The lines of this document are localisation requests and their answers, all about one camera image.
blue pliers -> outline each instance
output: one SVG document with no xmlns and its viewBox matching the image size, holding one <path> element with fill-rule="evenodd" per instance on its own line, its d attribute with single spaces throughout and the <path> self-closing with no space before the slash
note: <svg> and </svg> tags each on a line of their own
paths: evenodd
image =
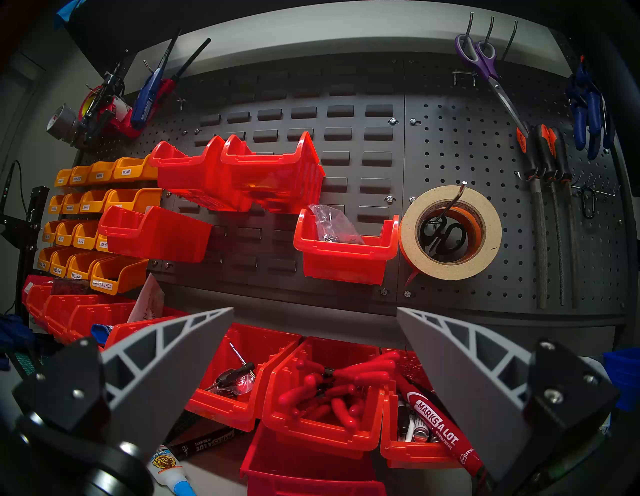
<svg viewBox="0 0 640 496">
<path fill-rule="evenodd" d="M 589 148 L 587 158 L 594 160 L 600 151 L 600 135 L 604 126 L 603 148 L 609 149 L 613 145 L 615 129 L 611 114 L 607 112 L 604 99 L 593 82 L 591 74 L 581 62 L 569 80 L 569 87 L 564 91 L 569 98 L 573 114 L 573 139 L 575 148 L 584 150 L 589 126 Z"/>
</svg>

screw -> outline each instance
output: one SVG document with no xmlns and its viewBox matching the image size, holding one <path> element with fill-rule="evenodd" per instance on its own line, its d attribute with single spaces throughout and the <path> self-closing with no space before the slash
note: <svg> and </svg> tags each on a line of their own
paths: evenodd
<svg viewBox="0 0 640 496">
<path fill-rule="evenodd" d="M 564 401 L 564 394 L 557 389 L 545 389 L 545 398 L 552 404 L 560 404 Z"/>
<path fill-rule="evenodd" d="M 582 378 L 587 384 L 593 384 L 594 386 L 597 386 L 600 382 L 596 376 L 591 374 L 585 374 Z"/>
</svg>

bin label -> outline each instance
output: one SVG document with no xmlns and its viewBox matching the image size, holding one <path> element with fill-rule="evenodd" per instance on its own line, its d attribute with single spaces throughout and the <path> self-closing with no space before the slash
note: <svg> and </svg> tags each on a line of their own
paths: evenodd
<svg viewBox="0 0 640 496">
<path fill-rule="evenodd" d="M 110 282 L 98 281 L 96 279 L 91 280 L 91 285 L 95 287 L 101 287 L 103 289 L 108 289 L 111 291 L 113 289 L 113 284 Z"/>
</svg>

masking tape roll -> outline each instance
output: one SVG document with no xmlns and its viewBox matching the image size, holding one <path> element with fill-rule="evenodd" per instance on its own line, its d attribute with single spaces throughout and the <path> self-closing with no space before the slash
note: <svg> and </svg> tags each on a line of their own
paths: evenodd
<svg viewBox="0 0 640 496">
<path fill-rule="evenodd" d="M 472 277 L 488 267 L 500 249 L 502 224 L 495 208 L 483 195 L 465 188 L 458 202 L 447 212 L 467 231 L 467 250 L 460 260 L 438 262 L 420 247 L 418 233 L 428 218 L 439 215 L 456 197 L 459 186 L 440 186 L 415 199 L 400 222 L 400 250 L 414 269 L 444 280 Z"/>
</svg>

purple scissors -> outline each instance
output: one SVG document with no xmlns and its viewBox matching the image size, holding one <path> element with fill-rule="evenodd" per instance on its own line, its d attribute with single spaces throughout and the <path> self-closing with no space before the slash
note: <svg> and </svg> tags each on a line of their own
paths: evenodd
<svg viewBox="0 0 640 496">
<path fill-rule="evenodd" d="M 469 46 L 470 56 L 463 50 L 464 45 Z M 489 55 L 484 54 L 485 50 L 489 52 Z M 504 92 L 504 89 L 502 89 L 500 76 L 498 76 L 498 73 L 493 66 L 493 61 L 495 61 L 496 57 L 495 47 L 488 41 L 474 43 L 469 35 L 458 35 L 456 36 L 456 52 L 465 64 L 474 69 L 480 77 L 489 82 L 489 86 L 491 86 L 493 92 L 498 96 L 502 105 L 504 105 L 504 108 L 514 120 L 522 134 L 524 134 L 525 138 L 528 138 L 529 131 L 520 120 L 518 112 L 511 103 L 511 100 L 509 100 L 507 94 Z"/>
</svg>

